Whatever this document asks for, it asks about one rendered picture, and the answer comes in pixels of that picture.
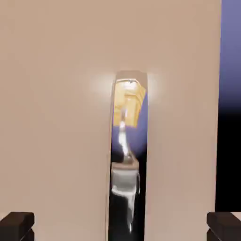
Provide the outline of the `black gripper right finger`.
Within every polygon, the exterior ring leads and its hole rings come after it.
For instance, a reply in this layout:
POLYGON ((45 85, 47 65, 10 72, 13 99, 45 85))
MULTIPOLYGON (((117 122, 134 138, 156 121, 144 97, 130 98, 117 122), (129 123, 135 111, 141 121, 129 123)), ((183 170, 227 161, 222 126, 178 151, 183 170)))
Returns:
POLYGON ((207 213, 206 241, 241 241, 241 220, 231 212, 207 213))

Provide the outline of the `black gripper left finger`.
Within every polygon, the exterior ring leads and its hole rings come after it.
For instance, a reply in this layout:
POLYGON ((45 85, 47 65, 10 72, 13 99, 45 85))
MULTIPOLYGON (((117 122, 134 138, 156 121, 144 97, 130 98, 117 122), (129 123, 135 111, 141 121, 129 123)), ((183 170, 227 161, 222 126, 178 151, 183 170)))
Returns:
POLYGON ((0 220, 0 241, 35 241, 33 212, 10 212, 0 220))

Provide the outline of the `beige cabinet door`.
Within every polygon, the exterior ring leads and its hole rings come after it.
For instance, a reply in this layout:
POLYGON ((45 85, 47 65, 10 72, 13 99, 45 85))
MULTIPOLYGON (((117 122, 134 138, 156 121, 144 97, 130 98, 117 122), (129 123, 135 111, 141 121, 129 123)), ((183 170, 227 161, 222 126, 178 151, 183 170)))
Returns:
POLYGON ((105 241, 112 85, 148 76, 145 241, 206 241, 222 0, 0 0, 0 213, 105 241))

